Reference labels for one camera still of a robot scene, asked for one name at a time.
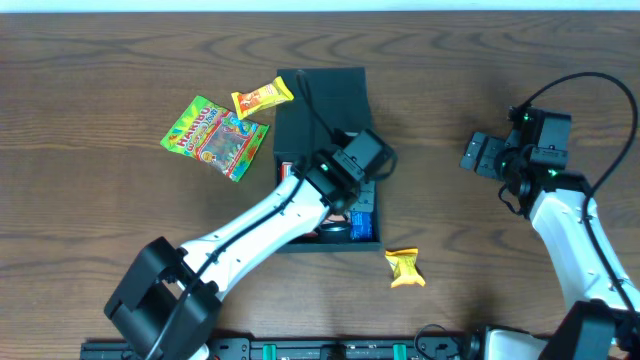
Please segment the blue Oreo packet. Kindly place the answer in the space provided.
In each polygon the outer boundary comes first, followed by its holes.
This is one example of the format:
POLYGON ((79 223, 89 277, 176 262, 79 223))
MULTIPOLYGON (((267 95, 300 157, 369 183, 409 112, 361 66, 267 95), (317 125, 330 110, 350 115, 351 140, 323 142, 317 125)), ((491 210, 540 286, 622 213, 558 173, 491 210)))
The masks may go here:
POLYGON ((350 239, 354 242, 368 242, 373 238, 371 212, 350 212, 350 239))

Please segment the red Hello Panda box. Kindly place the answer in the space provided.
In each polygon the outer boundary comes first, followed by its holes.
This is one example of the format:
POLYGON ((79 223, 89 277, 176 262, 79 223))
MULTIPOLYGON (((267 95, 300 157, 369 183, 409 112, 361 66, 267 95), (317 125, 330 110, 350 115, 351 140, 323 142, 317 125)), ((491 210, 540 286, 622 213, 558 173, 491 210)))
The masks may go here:
POLYGON ((295 166, 293 162, 283 161, 280 164, 280 172, 279 179, 280 181, 284 181, 288 176, 290 176, 295 170, 295 166))

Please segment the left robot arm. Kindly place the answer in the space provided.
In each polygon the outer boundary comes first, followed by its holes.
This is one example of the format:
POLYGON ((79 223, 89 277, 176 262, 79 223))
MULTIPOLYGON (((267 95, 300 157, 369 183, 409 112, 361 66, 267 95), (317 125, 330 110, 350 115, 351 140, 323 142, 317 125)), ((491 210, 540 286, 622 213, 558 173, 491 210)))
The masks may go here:
POLYGON ((205 343, 222 301, 240 279, 291 240, 355 200, 376 171, 376 154, 348 146, 317 152, 302 174, 286 177, 264 200, 224 227, 173 247, 160 237, 130 265, 105 315, 144 359, 189 359, 205 343))

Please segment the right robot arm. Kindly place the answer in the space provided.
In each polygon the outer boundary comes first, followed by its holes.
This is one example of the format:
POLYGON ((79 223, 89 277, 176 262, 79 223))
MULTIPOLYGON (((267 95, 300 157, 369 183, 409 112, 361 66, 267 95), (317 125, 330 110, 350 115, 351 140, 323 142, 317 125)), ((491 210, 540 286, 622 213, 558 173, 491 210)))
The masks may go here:
POLYGON ((585 177, 570 173, 565 130, 514 130, 505 139, 476 132, 461 167, 502 182, 547 249, 568 313, 548 340, 493 328, 485 359, 605 359, 612 346, 639 356, 639 291, 618 260, 585 177))

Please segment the Pringles can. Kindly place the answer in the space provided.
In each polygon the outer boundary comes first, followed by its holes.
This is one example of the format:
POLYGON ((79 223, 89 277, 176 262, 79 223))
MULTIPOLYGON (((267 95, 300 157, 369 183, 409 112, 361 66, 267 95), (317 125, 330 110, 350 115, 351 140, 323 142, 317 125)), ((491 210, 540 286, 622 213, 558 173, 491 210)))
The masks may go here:
POLYGON ((343 243, 350 239, 351 220, 347 215, 330 215, 316 229, 321 242, 343 243))

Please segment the dark green gift box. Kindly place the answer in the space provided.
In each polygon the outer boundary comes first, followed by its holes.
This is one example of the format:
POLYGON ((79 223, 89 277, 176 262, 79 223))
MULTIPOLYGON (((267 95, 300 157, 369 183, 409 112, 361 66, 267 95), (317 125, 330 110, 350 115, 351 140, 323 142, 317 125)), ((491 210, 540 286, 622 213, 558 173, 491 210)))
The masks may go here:
MULTIPOLYGON (((355 136, 373 127, 368 103, 366 72, 359 68, 306 69, 305 79, 311 92, 311 100, 320 117, 331 129, 339 129, 355 136)), ((294 94, 294 100, 276 107, 273 155, 276 181, 283 161, 301 165, 308 154, 307 141, 311 113, 300 95, 294 69, 280 69, 281 76, 294 94)), ((377 251, 382 242, 379 230, 379 207, 375 190, 375 209, 372 212, 373 238, 368 242, 324 243, 317 232, 301 236, 283 246, 282 253, 365 252, 377 251)))

